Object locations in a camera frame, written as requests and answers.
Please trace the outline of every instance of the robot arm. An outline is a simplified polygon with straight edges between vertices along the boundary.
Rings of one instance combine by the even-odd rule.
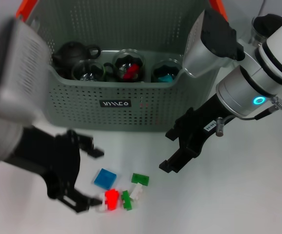
[[[162,162],[160,169],[179,172],[199,156],[212,134],[222,136],[223,126],[235,117],[259,120],[282,110],[282,100],[276,96],[282,91],[282,27],[262,46],[245,53],[225,19],[212,9],[205,10],[188,37],[183,68],[198,78],[232,60],[240,65],[218,83],[216,94],[199,109],[190,108],[166,133],[173,141],[179,138],[179,150]],[[245,118],[268,100],[272,107],[254,118]]]
[[[12,19],[0,33],[0,161],[40,175],[48,197],[74,211],[102,204],[75,189],[79,149],[98,158],[93,138],[69,130],[51,136],[33,126],[45,103],[49,49],[26,24]]]

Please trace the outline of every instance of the toy building block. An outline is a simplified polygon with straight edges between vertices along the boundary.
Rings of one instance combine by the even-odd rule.
[[[105,192],[106,203],[109,211],[117,208],[119,192],[116,189],[111,189]]]
[[[130,194],[130,198],[135,201],[139,199],[140,193],[143,192],[142,189],[143,185],[140,183],[137,183],[136,187],[133,189],[132,193]]]
[[[102,205],[100,205],[98,207],[98,210],[102,211],[102,212],[106,211],[107,210],[107,206],[106,206],[106,203],[105,203],[105,201],[106,201],[105,193],[100,194],[99,198],[102,200]]]
[[[140,183],[142,185],[148,186],[149,181],[150,181],[149,176],[136,174],[136,173],[133,173],[132,175],[132,180],[131,180],[132,183],[135,183],[135,184]]]
[[[102,168],[99,174],[97,175],[94,184],[103,189],[109,190],[111,189],[116,178],[117,178],[116,174]]]
[[[131,205],[129,193],[127,190],[122,192],[121,200],[124,201],[123,208],[125,208],[127,211],[132,210],[132,205]]]

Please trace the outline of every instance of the gray plastic basket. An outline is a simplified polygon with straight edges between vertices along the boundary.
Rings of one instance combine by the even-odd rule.
[[[151,67],[182,59],[188,33],[206,0],[39,0],[29,25],[52,52],[68,41],[98,44],[111,62],[121,49],[137,49]],[[189,107],[205,102],[218,71],[198,79],[180,72],[172,83],[85,82],[61,78],[49,66],[48,120],[59,126],[118,131],[166,131]],[[101,107],[100,100],[130,100],[131,107]]]

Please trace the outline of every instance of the green block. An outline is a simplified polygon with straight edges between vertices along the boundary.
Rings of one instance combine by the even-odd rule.
[[[127,211],[132,210],[130,196],[127,190],[122,192],[121,200],[124,201],[123,208],[125,208]]]
[[[142,185],[148,186],[149,181],[150,181],[150,177],[147,175],[141,175],[136,173],[133,173],[132,175],[132,180],[131,180],[132,183],[135,184],[140,183]]]

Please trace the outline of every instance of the blue square tile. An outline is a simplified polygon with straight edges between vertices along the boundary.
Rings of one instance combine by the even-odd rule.
[[[94,184],[103,189],[109,190],[115,182],[117,175],[105,169],[101,169],[97,175]]]

